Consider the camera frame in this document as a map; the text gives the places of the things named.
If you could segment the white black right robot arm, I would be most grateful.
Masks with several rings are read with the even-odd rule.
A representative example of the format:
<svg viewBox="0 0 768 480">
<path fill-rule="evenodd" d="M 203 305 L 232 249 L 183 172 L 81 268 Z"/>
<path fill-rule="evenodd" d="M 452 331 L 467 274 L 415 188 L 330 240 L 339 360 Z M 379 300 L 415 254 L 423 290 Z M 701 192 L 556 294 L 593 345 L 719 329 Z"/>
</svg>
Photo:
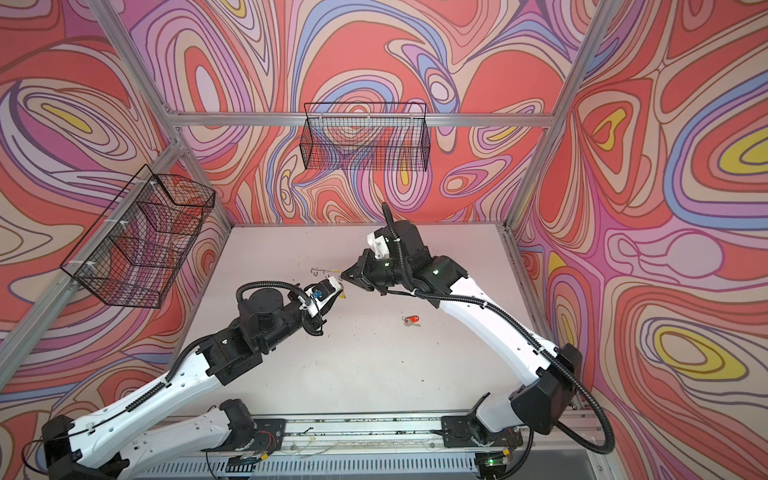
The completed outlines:
<svg viewBox="0 0 768 480">
<path fill-rule="evenodd" d="M 496 305 L 452 258 L 434 256 L 418 228 L 407 220 L 367 237 L 368 246 L 341 274 L 343 280 L 381 295 L 401 286 L 454 317 L 483 340 L 519 382 L 507 394 L 484 394 L 467 416 L 470 434 L 488 443 L 508 427 L 525 426 L 548 435 L 577 393 L 575 379 L 583 356 L 571 344 L 561 347 L 520 324 Z"/>
</svg>

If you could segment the grey keyring with yellow grip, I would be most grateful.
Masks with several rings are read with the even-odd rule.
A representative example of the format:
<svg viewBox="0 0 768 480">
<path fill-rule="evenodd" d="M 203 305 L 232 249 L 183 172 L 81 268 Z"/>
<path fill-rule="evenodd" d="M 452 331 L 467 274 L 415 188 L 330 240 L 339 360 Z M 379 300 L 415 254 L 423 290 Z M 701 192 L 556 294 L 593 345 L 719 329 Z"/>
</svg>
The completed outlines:
<svg viewBox="0 0 768 480">
<path fill-rule="evenodd" d="M 315 277 L 330 277 L 330 276 L 340 276 L 342 274 L 341 270 L 333 270 L 333 269 L 323 269 L 319 267 L 311 267 L 310 273 Z"/>
</svg>

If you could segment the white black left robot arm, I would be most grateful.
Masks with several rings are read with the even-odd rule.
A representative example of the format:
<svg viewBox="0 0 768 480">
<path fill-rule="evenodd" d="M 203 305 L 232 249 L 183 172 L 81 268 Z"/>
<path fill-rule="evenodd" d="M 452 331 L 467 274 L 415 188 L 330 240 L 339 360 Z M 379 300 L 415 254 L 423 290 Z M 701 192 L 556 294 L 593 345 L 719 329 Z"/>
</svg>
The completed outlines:
<svg viewBox="0 0 768 480">
<path fill-rule="evenodd" d="M 91 414 L 48 421 L 42 428 L 48 478 L 132 479 L 195 450 L 251 448 L 258 431 L 240 400 L 226 400 L 192 419 L 160 423 L 260 365 L 298 330 L 322 335 L 324 316 L 342 291 L 335 279 L 306 288 L 280 281 L 239 287 L 237 318 L 192 341 L 167 372 Z"/>
</svg>

